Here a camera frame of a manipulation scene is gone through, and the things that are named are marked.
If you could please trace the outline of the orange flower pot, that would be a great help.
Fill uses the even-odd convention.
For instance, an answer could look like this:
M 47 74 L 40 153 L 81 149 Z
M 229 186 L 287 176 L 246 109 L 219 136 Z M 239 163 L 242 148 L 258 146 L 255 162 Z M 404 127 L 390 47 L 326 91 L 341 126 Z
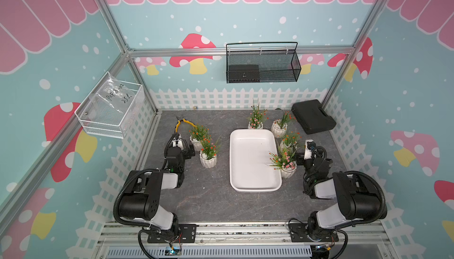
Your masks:
M 301 135 L 299 132 L 289 132 L 282 136 L 279 150 L 297 150 L 300 147 Z
M 211 136 L 206 136 L 201 141 L 202 149 L 200 152 L 200 160 L 202 166 L 207 169 L 214 168 L 218 162 L 218 148 L 217 142 L 212 140 Z
M 190 142 L 196 151 L 203 149 L 202 141 L 209 135 L 209 129 L 203 125 L 194 125 L 190 132 Z

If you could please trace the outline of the pink flower pot twine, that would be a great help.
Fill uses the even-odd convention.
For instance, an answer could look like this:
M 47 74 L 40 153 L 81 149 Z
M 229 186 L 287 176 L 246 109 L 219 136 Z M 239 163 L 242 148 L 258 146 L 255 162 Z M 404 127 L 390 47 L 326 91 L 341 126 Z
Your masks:
M 296 150 L 294 148 L 279 149 L 278 152 L 269 152 L 270 162 L 268 166 L 278 170 L 281 177 L 288 179 L 292 177 L 297 170 Z

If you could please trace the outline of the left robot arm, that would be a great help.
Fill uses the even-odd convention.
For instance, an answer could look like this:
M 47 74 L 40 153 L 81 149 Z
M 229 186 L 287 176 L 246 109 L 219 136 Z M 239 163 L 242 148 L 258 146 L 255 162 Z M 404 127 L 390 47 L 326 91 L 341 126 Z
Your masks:
M 193 156 L 194 147 L 174 133 L 164 148 L 164 163 L 160 169 L 129 173 L 113 205 L 114 219 L 123 225 L 177 236 L 180 232 L 177 215 L 160 206 L 160 196 L 162 190 L 181 187 L 185 161 Z

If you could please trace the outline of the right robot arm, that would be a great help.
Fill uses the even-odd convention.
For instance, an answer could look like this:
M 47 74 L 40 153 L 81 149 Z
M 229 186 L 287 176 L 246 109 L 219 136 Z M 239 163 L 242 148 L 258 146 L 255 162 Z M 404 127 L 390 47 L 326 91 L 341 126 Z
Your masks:
M 373 177 L 354 170 L 330 174 L 332 163 L 325 148 L 312 141 L 305 145 L 304 154 L 297 154 L 297 165 L 305 169 L 304 193 L 312 199 L 336 200 L 334 205 L 310 214 L 305 234 L 311 241 L 331 239 L 338 229 L 387 216 L 385 193 Z

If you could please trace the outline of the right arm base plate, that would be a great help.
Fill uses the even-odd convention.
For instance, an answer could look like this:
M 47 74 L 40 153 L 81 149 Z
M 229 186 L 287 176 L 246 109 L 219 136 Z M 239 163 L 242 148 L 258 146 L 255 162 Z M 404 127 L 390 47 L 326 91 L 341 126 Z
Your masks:
M 309 228 L 307 223 L 288 224 L 292 242 L 338 242 L 338 234 L 332 229 Z

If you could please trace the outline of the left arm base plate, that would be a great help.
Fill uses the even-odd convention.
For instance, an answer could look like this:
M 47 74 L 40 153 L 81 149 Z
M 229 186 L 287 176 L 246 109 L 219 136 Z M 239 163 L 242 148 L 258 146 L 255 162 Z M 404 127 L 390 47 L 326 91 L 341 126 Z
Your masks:
M 196 237 L 196 224 L 180 224 L 178 228 L 172 227 L 169 230 L 162 230 L 161 233 L 152 231 L 148 235 L 149 244 L 169 243 L 175 240 L 177 243 L 194 243 Z

